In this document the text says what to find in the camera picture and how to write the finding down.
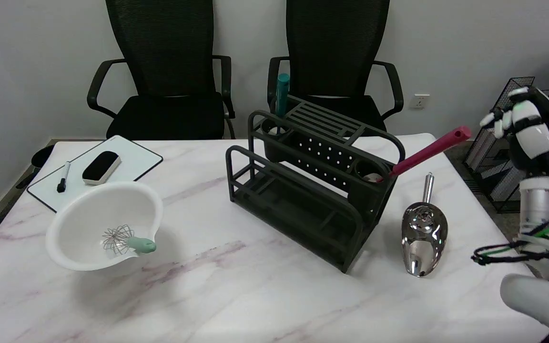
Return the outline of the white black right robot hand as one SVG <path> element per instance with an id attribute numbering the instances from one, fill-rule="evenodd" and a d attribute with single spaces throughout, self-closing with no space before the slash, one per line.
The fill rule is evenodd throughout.
<path id="1" fill-rule="evenodd" d="M 549 177 L 549 97 L 536 87 L 507 95 L 510 105 L 494 107 L 479 123 L 509 143 L 509 159 L 528 178 Z"/>

